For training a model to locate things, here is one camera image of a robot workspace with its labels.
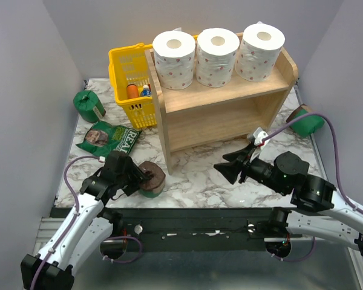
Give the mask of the green brown roll front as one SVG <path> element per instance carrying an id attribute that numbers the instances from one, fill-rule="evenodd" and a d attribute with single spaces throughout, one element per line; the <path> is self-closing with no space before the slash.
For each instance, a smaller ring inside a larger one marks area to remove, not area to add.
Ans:
<path id="1" fill-rule="evenodd" d="M 155 163 L 145 161 L 139 165 L 141 171 L 151 171 L 154 177 L 145 183 L 140 184 L 139 192 L 147 198 L 156 198 L 165 187 L 166 175 L 164 171 Z"/>

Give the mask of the floral paper towel roll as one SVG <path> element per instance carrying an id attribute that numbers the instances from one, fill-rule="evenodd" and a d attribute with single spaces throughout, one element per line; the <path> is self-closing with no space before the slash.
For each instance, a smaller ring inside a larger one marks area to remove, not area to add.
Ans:
<path id="1" fill-rule="evenodd" d="M 224 28 L 208 28 L 197 38 L 195 76 L 199 83 L 220 88 L 232 77 L 235 56 L 240 46 L 238 36 Z"/>
<path id="2" fill-rule="evenodd" d="M 235 61 L 235 71 L 249 82 L 267 80 L 285 43 L 283 32 L 271 25 L 256 23 L 243 31 Z"/>
<path id="3" fill-rule="evenodd" d="M 161 86 L 187 88 L 194 78 L 195 39 L 183 31 L 165 31 L 154 38 L 152 47 Z"/>

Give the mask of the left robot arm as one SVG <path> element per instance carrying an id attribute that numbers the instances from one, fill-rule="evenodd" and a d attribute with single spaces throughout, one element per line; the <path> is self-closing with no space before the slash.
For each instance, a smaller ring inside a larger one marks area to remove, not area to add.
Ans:
<path id="1" fill-rule="evenodd" d="M 74 206 L 55 234 L 37 254 L 23 258 L 24 289 L 71 289 L 78 269 L 95 248 L 121 234 L 121 222 L 103 216 L 108 201 L 118 190 L 135 193 L 153 176 L 123 152 L 113 151 L 99 161 L 103 166 L 73 193 Z"/>

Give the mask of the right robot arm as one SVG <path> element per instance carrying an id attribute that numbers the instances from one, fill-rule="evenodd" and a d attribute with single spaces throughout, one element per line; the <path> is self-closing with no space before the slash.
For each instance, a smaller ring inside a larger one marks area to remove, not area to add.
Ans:
<path id="1" fill-rule="evenodd" d="M 363 214 L 349 206 L 335 185 L 309 174 L 309 164 L 292 152 L 278 155 L 269 164 L 259 159 L 256 151 L 249 144 L 225 154 L 225 162 L 214 164 L 214 169 L 231 184 L 250 178 L 276 193 L 289 195 L 296 210 L 275 207 L 267 221 L 249 225 L 250 233 L 320 237 L 357 250 L 363 257 Z"/>

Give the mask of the wooden two-tier shelf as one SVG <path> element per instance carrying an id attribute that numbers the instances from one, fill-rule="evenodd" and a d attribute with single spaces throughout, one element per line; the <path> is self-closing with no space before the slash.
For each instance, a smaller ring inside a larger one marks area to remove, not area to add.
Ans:
<path id="1" fill-rule="evenodd" d="M 176 91 L 160 85 L 154 51 L 146 50 L 145 56 L 168 173 L 174 171 L 173 155 L 178 151 L 270 128 L 298 78 L 297 65 L 283 48 L 265 81 L 248 82 L 233 73 L 230 83 L 221 88 L 194 80 Z"/>

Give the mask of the green crisps bag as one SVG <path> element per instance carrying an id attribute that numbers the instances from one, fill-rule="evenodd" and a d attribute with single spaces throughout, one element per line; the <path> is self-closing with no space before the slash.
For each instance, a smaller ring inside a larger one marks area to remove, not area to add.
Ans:
<path id="1" fill-rule="evenodd" d="M 98 121 L 76 146 L 97 157 L 107 157 L 114 150 L 129 155 L 141 133 L 126 126 Z"/>

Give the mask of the green wrapped roll right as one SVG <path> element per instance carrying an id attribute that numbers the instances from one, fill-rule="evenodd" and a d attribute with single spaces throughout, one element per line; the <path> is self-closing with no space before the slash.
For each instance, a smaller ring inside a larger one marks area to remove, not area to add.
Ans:
<path id="1" fill-rule="evenodd" d="M 305 104 L 301 104 L 297 107 L 286 119 L 286 123 L 306 114 L 312 112 L 313 110 Z M 304 118 L 300 121 L 297 121 L 290 128 L 300 137 L 305 138 L 309 135 L 315 133 L 318 129 L 322 128 L 325 124 L 325 121 L 322 117 L 317 115 L 312 115 L 307 118 Z"/>

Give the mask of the green wrapped roll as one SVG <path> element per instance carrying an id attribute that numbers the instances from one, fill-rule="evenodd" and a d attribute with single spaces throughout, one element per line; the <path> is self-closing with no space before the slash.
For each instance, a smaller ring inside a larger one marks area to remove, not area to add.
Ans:
<path id="1" fill-rule="evenodd" d="M 73 104 L 79 115 L 89 123 L 100 121 L 106 114 L 97 94 L 90 90 L 78 92 L 73 98 Z"/>
<path id="2" fill-rule="evenodd" d="M 313 110 L 305 104 L 301 104 L 297 107 L 286 119 L 286 123 L 306 114 L 312 112 Z M 325 124 L 325 121 L 322 117 L 317 115 L 312 115 L 307 118 L 304 118 L 300 121 L 297 121 L 290 128 L 300 137 L 305 138 L 309 135 L 315 133 L 318 129 L 322 128 Z"/>

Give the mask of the blue white bottle in basket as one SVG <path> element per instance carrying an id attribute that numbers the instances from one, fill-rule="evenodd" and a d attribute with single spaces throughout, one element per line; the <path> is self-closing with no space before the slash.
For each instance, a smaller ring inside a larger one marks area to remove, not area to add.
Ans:
<path id="1" fill-rule="evenodd" d="M 151 88 L 149 85 L 143 85 L 140 96 L 141 97 L 151 97 L 152 96 Z"/>

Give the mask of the orange bottle in basket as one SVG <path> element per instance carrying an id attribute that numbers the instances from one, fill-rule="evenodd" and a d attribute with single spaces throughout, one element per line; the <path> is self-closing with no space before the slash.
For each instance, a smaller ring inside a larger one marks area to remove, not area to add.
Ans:
<path id="1" fill-rule="evenodd" d="M 126 87 L 126 94 L 128 99 L 134 99 L 140 97 L 138 87 L 135 84 L 129 84 Z"/>

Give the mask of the green wrapped roll far left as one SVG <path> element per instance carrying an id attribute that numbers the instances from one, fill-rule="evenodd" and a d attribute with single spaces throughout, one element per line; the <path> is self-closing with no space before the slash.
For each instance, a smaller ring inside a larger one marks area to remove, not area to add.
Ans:
<path id="1" fill-rule="evenodd" d="M 79 115 L 89 123 L 100 121 L 106 114 L 97 94 L 90 90 L 78 92 L 73 98 L 73 104 Z"/>

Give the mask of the yellow plastic shopping basket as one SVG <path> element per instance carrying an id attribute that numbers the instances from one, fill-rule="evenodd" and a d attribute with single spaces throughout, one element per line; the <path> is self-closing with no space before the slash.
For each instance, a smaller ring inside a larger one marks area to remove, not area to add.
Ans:
<path id="1" fill-rule="evenodd" d="M 143 85 L 150 84 L 150 73 L 145 54 L 147 50 L 153 50 L 152 44 L 139 43 L 115 48 L 108 53 L 110 60 L 108 71 L 116 103 L 123 108 L 136 129 L 144 129 L 157 124 L 152 96 L 128 99 L 126 94 L 126 87 L 129 84 L 137 85 L 139 94 Z"/>

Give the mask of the black front rail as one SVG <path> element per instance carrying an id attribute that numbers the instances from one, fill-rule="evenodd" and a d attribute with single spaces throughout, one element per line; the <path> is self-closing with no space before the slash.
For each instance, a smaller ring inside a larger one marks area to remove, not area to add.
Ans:
<path id="1" fill-rule="evenodd" d="M 289 245 L 286 208 L 83 209 L 62 250 L 144 252 L 265 251 Z"/>

